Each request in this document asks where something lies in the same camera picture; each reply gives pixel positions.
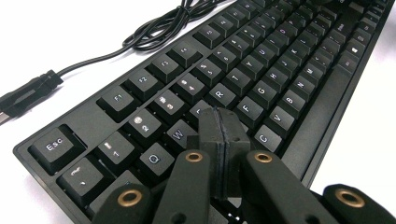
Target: metal connector tip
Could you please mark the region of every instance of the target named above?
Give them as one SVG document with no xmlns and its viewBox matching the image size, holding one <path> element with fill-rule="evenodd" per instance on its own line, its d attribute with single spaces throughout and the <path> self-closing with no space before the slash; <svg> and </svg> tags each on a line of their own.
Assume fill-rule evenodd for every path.
<svg viewBox="0 0 396 224">
<path fill-rule="evenodd" d="M 9 115 L 7 115 L 4 112 L 0 112 L 0 125 L 3 123 L 6 123 L 6 121 L 9 119 Z"/>
</svg>

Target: keyboard frame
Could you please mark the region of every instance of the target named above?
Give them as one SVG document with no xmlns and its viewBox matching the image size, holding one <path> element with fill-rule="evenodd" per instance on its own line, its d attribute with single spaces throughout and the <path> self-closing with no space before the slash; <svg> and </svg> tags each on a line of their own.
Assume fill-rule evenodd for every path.
<svg viewBox="0 0 396 224">
<path fill-rule="evenodd" d="M 363 57 L 361 58 L 361 62 L 359 63 L 357 70 L 356 70 L 353 78 L 351 79 L 350 83 L 348 84 L 346 92 L 344 93 L 343 98 L 333 115 L 331 123 L 329 124 L 325 134 L 323 135 L 323 137 L 320 141 L 320 144 L 316 150 L 316 153 L 308 165 L 307 170 L 304 172 L 304 177 L 302 179 L 302 183 L 306 187 L 309 187 L 314 180 L 315 174 L 317 173 L 318 168 L 326 154 L 327 148 L 329 147 L 330 142 L 332 141 L 332 137 L 335 134 L 338 124 L 340 123 L 340 121 L 344 115 L 344 112 L 347 109 L 347 105 L 352 97 L 352 94 L 358 85 L 358 82 L 361 78 L 361 74 L 364 71 L 364 67 L 367 64 L 367 62 L 371 56 L 371 53 L 375 47 L 376 41 L 381 34 L 381 31 L 384 27 L 387 17 L 388 17 L 388 15 L 391 11 L 391 8 L 394 4 L 394 0 L 389 0 L 388 4 L 389 5 L 386 7 L 382 18 L 375 29 L 375 33 L 373 34 L 373 37 L 372 37 L 369 45 L 367 46 Z M 122 76 L 118 77 L 116 80 L 112 81 L 111 83 L 109 83 L 108 85 L 103 87 L 101 90 L 97 91 L 95 94 L 93 94 L 92 96 L 90 96 L 89 98 L 87 98 L 86 100 L 81 102 L 80 104 L 74 106 L 72 109 L 70 109 L 63 115 L 61 115 L 59 118 L 57 118 L 50 124 L 46 125 L 45 127 L 40 129 L 36 133 L 33 133 L 31 136 L 29 136 L 28 138 L 26 138 L 25 140 L 23 140 L 22 142 L 20 142 L 19 144 L 17 144 L 14 147 L 14 149 L 13 149 L 14 155 L 23 164 L 23 166 L 26 168 L 26 170 L 34 177 L 34 179 L 40 184 L 40 186 L 48 193 L 48 195 L 63 209 L 63 211 L 74 222 L 91 223 L 91 221 L 87 218 L 87 216 L 75 205 L 75 203 L 58 186 L 57 179 L 64 173 L 64 171 L 66 171 L 71 166 L 73 166 L 77 161 L 81 160 L 82 158 L 84 158 L 88 154 L 90 154 L 92 152 L 92 150 L 94 150 L 96 148 L 96 146 L 98 146 L 103 141 L 103 139 L 105 139 L 107 136 L 111 135 L 111 133 L 114 132 L 115 130 L 120 129 L 124 125 L 125 120 L 129 120 L 132 116 L 134 116 L 136 113 L 138 113 L 141 109 L 148 106 L 162 92 L 170 89 L 170 88 L 166 88 L 166 87 L 171 87 L 173 84 L 175 84 L 180 77 L 187 74 L 191 69 L 193 69 L 194 65 L 192 65 L 189 69 L 185 70 L 179 77 L 175 78 L 173 81 L 171 81 L 170 83 L 165 85 L 165 88 L 163 88 L 161 91 L 157 92 L 148 101 L 146 101 L 144 104 L 139 106 L 139 108 L 136 109 L 136 111 L 134 111 L 131 115 L 129 115 L 126 119 L 124 119 L 123 121 L 121 121 L 119 123 L 114 122 L 111 119 L 111 117 L 109 117 L 102 110 L 102 108 L 100 108 L 97 105 L 96 101 L 103 95 L 103 93 L 110 90 L 112 87 L 123 83 L 127 79 L 127 77 L 129 75 L 131 75 L 134 71 L 137 71 L 139 69 L 143 69 L 143 68 L 147 67 L 149 65 L 149 63 L 151 61 L 153 61 L 155 58 L 159 57 L 160 55 L 162 55 L 165 52 L 168 52 L 179 41 L 186 39 L 186 40 L 190 40 L 191 42 L 195 43 L 198 46 L 204 46 L 199 41 L 195 40 L 192 37 L 192 34 L 195 34 L 202 27 L 203 24 L 209 24 L 210 22 L 212 22 L 216 18 L 217 15 L 219 15 L 224 10 L 227 10 L 227 8 L 229 8 L 229 7 L 226 7 L 223 10 L 219 11 L 217 14 L 215 14 L 211 18 L 207 19 L 202 24 L 199 24 L 197 27 L 193 28 L 192 30 L 187 32 L 185 35 L 180 37 L 179 39 L 176 39 L 172 43 L 168 44 L 163 49 L 161 49 L 160 51 L 156 52 L 154 55 L 147 58 L 141 64 L 137 65 L 136 67 L 132 68 L 131 70 L 129 70 Z M 227 41 L 228 41 L 228 38 L 223 40 L 219 44 L 219 46 L 223 45 Z M 202 60 L 206 59 L 212 53 L 212 51 L 215 49 L 216 48 L 210 49 L 210 50 L 205 50 L 205 52 L 200 51 L 201 54 L 203 54 L 203 57 L 194 64 L 196 65 L 199 62 L 201 62 Z M 88 117 L 87 116 L 86 117 L 77 116 L 77 114 L 86 112 L 87 107 L 91 107 L 92 105 L 97 106 L 97 108 L 103 112 L 101 116 L 108 117 L 108 120 L 109 120 L 108 124 L 112 123 L 112 125 L 111 125 L 111 129 L 107 129 L 107 130 L 108 131 L 111 130 L 111 132 L 102 133 L 103 137 L 97 137 L 97 139 L 91 140 L 90 142 L 83 141 L 84 144 L 86 145 L 86 150 L 83 153 L 81 153 L 79 156 L 77 156 L 72 162 L 70 162 L 68 165 L 66 165 L 60 172 L 58 172 L 55 175 L 49 175 L 47 173 L 47 171 L 44 170 L 44 168 L 35 160 L 35 158 L 28 151 L 29 146 L 32 145 L 35 140 L 37 140 L 41 136 L 45 135 L 47 132 L 49 132 L 52 129 L 57 128 L 63 124 L 67 124 L 67 126 L 70 129 L 72 129 L 75 133 L 80 132 L 81 135 L 78 134 L 78 137 L 80 137 L 80 138 L 82 138 L 81 136 L 90 135 L 92 133 L 90 130 L 84 131 L 84 130 L 81 130 L 82 127 L 79 127 L 79 125 L 81 124 L 80 119 L 88 118 Z"/>
</svg>

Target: space bar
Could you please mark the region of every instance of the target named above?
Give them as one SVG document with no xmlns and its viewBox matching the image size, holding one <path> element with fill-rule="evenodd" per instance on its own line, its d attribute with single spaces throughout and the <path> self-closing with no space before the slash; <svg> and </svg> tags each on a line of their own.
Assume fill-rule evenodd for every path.
<svg viewBox="0 0 396 224">
<path fill-rule="evenodd" d="M 299 179 L 304 177 L 350 79 L 350 74 L 343 68 L 334 67 L 317 100 L 286 149 L 281 160 Z"/>
</svg>

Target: white surface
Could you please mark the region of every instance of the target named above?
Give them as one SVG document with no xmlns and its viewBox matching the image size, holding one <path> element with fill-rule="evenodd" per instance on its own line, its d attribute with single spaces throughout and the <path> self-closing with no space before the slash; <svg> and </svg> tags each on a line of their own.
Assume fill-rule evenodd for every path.
<svg viewBox="0 0 396 224">
<path fill-rule="evenodd" d="M 119 49 L 122 40 L 140 24 L 179 2 L 22 0 L 0 4 L 0 95 L 50 69 L 58 72 Z M 321 193 L 330 184 L 351 185 L 383 204 L 394 216 L 395 26 L 394 8 L 312 186 Z M 71 223 L 16 159 L 12 148 L 147 56 L 132 53 L 81 68 L 67 75 L 62 87 L 47 101 L 0 126 L 3 220 Z"/>
</svg>

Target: brass rivet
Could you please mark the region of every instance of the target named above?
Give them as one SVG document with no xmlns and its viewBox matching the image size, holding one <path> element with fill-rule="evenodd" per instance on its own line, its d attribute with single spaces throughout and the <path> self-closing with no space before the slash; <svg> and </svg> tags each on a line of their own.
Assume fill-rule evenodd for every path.
<svg viewBox="0 0 396 224">
<path fill-rule="evenodd" d="M 272 161 L 272 157 L 270 155 L 263 153 L 263 152 L 256 153 L 256 155 L 254 155 L 254 158 L 256 159 L 256 161 L 263 162 L 263 163 Z"/>
<path fill-rule="evenodd" d="M 133 194 L 134 198 L 132 200 L 125 200 L 125 197 L 129 194 Z M 120 194 L 120 196 L 118 198 L 118 202 L 123 207 L 131 207 L 131 206 L 134 206 L 137 203 L 139 203 L 140 200 L 142 200 L 142 197 L 143 197 L 143 195 L 139 190 L 128 189 L 128 190 L 125 190 L 122 194 Z"/>
<path fill-rule="evenodd" d="M 197 152 L 191 152 L 186 155 L 186 160 L 190 162 L 198 162 L 201 161 L 203 156 Z"/>
<path fill-rule="evenodd" d="M 351 207 L 361 208 L 365 205 L 365 202 L 361 196 L 348 189 L 337 189 L 335 191 L 335 197 L 337 197 L 337 199 L 342 203 Z"/>
</svg>

